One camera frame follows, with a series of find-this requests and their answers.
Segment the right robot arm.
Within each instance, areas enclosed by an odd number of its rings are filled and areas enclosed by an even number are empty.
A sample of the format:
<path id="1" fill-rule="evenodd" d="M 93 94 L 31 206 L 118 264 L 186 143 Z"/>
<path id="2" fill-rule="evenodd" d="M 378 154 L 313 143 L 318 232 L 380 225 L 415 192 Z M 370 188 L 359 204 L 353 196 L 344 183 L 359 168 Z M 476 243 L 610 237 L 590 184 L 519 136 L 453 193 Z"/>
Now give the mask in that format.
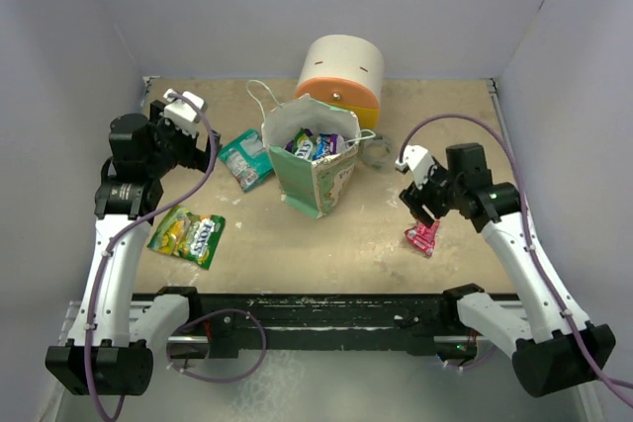
<path id="1" fill-rule="evenodd" d="M 523 216 L 518 190 L 494 181 L 478 143 L 447 147 L 446 160 L 441 164 L 427 149 L 406 146 L 396 167 L 411 173 L 412 182 L 401 201 L 426 226 L 450 211 L 470 221 L 507 272 L 525 315 L 469 284 L 445 292 L 441 326 L 451 334 L 470 328 L 487 337 L 510 358 L 533 397 L 596 380 L 614 349 L 614 334 L 606 324 L 594 325 L 567 292 Z"/>

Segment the small blue snack packet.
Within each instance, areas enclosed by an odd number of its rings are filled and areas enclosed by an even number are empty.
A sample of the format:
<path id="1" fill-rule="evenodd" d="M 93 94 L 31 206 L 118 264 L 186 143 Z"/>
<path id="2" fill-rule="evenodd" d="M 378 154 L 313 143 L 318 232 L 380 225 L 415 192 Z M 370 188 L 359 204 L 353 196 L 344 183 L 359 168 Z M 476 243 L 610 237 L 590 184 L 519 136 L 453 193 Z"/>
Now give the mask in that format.
<path id="1" fill-rule="evenodd" d="M 313 154 L 313 160 L 320 160 L 334 153 L 334 141 L 337 133 L 320 133 L 316 138 L 316 148 Z"/>

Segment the small red snack packet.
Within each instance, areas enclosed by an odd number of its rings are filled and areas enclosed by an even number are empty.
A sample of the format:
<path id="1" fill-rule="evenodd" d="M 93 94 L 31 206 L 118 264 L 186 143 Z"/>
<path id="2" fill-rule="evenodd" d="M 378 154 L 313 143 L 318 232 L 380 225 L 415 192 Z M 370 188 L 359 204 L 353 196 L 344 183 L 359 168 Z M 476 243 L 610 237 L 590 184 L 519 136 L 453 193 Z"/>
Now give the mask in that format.
<path id="1" fill-rule="evenodd" d="M 425 256 L 431 257 L 435 250 L 435 238 L 440 221 L 435 220 L 430 226 L 418 221 L 415 226 L 404 232 L 406 240 Z"/>

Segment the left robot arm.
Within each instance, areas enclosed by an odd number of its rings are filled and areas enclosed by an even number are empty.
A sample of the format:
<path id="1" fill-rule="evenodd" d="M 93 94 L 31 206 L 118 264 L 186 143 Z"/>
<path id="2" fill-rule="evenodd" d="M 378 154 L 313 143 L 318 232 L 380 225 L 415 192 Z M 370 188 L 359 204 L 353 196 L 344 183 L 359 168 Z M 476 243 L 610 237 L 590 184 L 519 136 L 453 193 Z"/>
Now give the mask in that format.
<path id="1" fill-rule="evenodd" d="M 95 194 L 95 246 L 83 299 L 69 331 L 48 348 L 45 366 L 74 395 L 138 396 L 154 360 L 177 330 L 192 335 L 204 321 L 193 288 L 163 289 L 148 302 L 133 298 L 142 249 L 160 205 L 162 178 L 178 166 L 208 178 L 221 147 L 211 133 L 199 149 L 205 101 L 168 90 L 149 113 L 112 120 L 111 156 Z"/>

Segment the purple berry candy bag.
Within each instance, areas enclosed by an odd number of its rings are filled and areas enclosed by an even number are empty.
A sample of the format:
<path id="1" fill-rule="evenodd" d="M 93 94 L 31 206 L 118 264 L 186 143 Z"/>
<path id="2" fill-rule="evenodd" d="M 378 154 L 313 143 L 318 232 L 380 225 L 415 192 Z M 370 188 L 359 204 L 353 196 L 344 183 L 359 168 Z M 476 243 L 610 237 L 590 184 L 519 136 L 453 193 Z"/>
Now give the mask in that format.
<path id="1" fill-rule="evenodd" d="M 339 154 L 343 153 L 347 149 L 347 140 L 342 135 L 338 134 L 334 141 L 334 153 Z"/>

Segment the green Fresh paper bag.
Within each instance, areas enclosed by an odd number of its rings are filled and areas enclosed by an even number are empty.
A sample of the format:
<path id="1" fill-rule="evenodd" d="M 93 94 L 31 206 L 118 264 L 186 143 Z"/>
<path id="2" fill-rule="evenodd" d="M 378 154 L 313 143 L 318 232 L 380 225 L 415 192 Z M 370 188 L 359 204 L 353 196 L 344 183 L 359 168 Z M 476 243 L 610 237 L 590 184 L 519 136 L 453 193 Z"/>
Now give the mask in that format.
<path id="1" fill-rule="evenodd" d="M 375 136 L 362 129 L 357 116 L 305 94 L 261 111 L 261 136 L 281 189 L 282 201 L 311 218 L 332 212 L 355 169 L 363 140 Z M 320 160 L 304 160 L 285 150 L 302 128 L 308 128 L 315 142 L 320 133 L 337 133 L 347 140 L 343 153 Z"/>

